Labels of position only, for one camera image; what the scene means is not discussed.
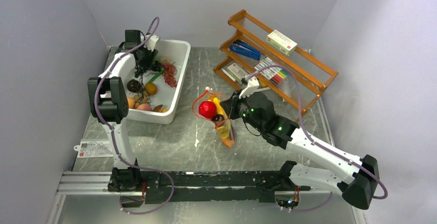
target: red apple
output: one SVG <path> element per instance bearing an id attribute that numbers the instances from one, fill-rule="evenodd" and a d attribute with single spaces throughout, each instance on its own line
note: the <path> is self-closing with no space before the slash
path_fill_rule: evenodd
<path id="1" fill-rule="evenodd" d="M 205 118 L 213 118 L 217 113 L 217 107 L 211 101 L 203 101 L 199 106 L 199 114 Z"/>

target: white box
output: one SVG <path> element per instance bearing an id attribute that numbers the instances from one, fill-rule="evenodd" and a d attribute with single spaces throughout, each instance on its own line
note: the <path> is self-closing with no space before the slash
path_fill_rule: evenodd
<path id="1" fill-rule="evenodd" d="M 273 30 L 273 32 L 269 33 L 266 40 L 268 44 L 287 56 L 289 56 L 290 53 L 293 52 L 297 47 L 296 42 L 281 34 L 278 30 Z"/>
<path id="2" fill-rule="evenodd" d="M 183 80 L 185 72 L 187 70 L 188 56 L 190 54 L 191 45 L 185 41 L 179 40 L 160 40 L 156 44 L 155 49 L 158 50 L 158 57 L 168 57 L 171 62 L 175 63 L 177 87 L 171 88 L 168 86 L 164 78 L 159 76 L 153 83 L 158 87 L 156 95 L 151 96 L 152 108 L 157 105 L 164 105 L 163 109 L 168 109 L 167 112 L 149 112 L 136 109 L 129 109 L 127 119 L 156 123 L 156 124 L 170 124 L 176 113 L 176 107 L 180 98 L 180 91 L 182 90 Z M 123 80 L 123 84 L 126 85 L 127 81 L 133 79 L 135 69 L 132 69 L 127 75 L 126 80 Z M 143 76 L 143 82 L 146 83 L 153 76 L 147 76 L 145 73 Z M 126 95 L 133 97 L 135 93 L 130 93 L 126 86 Z"/>
<path id="3" fill-rule="evenodd" d="M 241 79 L 245 78 L 247 75 L 247 72 L 236 63 L 229 65 L 227 67 L 227 71 L 235 78 L 235 80 L 237 80 L 239 84 L 242 84 L 243 81 Z"/>

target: wooden rack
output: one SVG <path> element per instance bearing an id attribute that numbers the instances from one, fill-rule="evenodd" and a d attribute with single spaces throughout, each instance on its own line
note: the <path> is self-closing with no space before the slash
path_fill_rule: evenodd
<path id="1" fill-rule="evenodd" d="M 240 86 L 226 76 L 221 69 L 231 63 L 236 62 L 252 73 L 255 71 L 254 63 L 256 63 L 255 60 L 248 59 L 239 54 L 231 52 L 229 46 L 232 45 L 235 40 L 242 40 L 246 42 L 247 44 L 259 50 L 263 55 L 271 58 L 276 63 L 287 67 L 294 73 L 299 81 L 299 89 L 302 96 L 302 115 L 304 115 L 310 109 L 310 107 L 312 107 L 312 105 L 320 98 L 321 94 L 338 75 L 338 72 L 327 67 L 299 47 L 297 47 L 294 52 L 287 56 L 267 44 L 265 39 L 267 38 L 267 35 L 273 31 L 273 29 L 269 28 L 248 14 L 246 10 L 241 10 L 240 12 L 231 16 L 228 20 L 228 24 L 235 27 L 237 30 L 229 40 L 221 45 L 220 50 L 227 54 L 227 58 L 219 63 L 214 68 L 214 71 L 235 89 L 240 89 Z M 298 108 L 296 88 L 294 88 L 291 91 L 291 94 L 288 95 L 282 92 L 275 84 L 270 82 L 262 75 L 257 75 L 257 77 L 283 99 L 292 104 L 295 108 Z"/>

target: orange plastic bag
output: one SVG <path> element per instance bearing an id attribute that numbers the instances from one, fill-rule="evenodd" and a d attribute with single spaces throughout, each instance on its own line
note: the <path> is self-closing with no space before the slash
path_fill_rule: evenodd
<path id="1" fill-rule="evenodd" d="M 226 96 L 222 93 L 211 93 L 209 88 L 207 88 L 199 98 L 193 102 L 191 110 L 198 118 L 204 119 L 214 125 L 217 136 L 226 147 L 230 148 L 235 144 L 236 134 L 231 120 L 220 106 L 220 101 L 225 100 L 225 97 Z M 210 101 L 215 104 L 217 111 L 214 117 L 206 118 L 199 113 L 199 106 L 204 101 Z"/>

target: gray wall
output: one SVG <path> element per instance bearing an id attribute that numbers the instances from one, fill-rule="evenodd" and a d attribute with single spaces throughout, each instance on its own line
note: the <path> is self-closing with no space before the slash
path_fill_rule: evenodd
<path id="1" fill-rule="evenodd" d="M 336 0 L 85 0 L 110 45 L 124 39 L 124 29 L 146 30 L 160 16 L 158 34 L 192 46 L 219 47 L 235 32 L 231 15 L 247 12 L 295 40 L 312 46 Z"/>
<path id="2" fill-rule="evenodd" d="M 436 0 L 338 0 L 313 46 L 340 72 L 323 96 L 336 145 L 375 156 L 389 190 L 368 223 L 437 219 L 436 17 Z"/>
<path id="3" fill-rule="evenodd" d="M 0 222 L 45 223 L 106 45 L 82 0 L 1 0 L 0 10 Z"/>

